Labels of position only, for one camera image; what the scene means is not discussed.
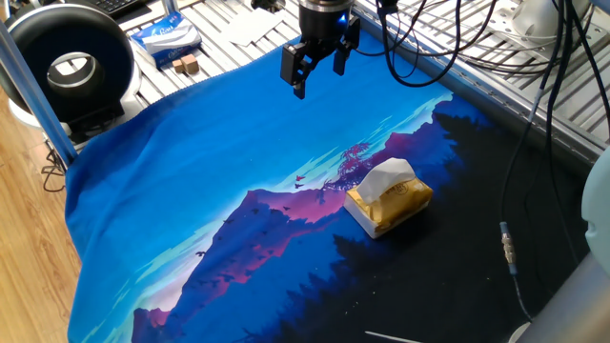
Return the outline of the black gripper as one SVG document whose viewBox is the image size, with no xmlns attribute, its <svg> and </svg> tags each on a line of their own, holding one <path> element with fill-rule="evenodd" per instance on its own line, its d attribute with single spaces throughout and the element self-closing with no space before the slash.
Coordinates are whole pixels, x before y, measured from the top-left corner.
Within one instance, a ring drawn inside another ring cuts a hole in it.
<svg viewBox="0 0 610 343">
<path fill-rule="evenodd" d="M 339 76 L 344 74 L 347 59 L 360 42 L 360 19 L 349 19 L 349 10 L 299 10 L 301 43 L 282 47 L 280 67 L 280 77 L 293 87 L 297 98 L 305 98 L 306 80 L 317 66 L 317 59 L 335 51 L 333 71 Z"/>
</svg>

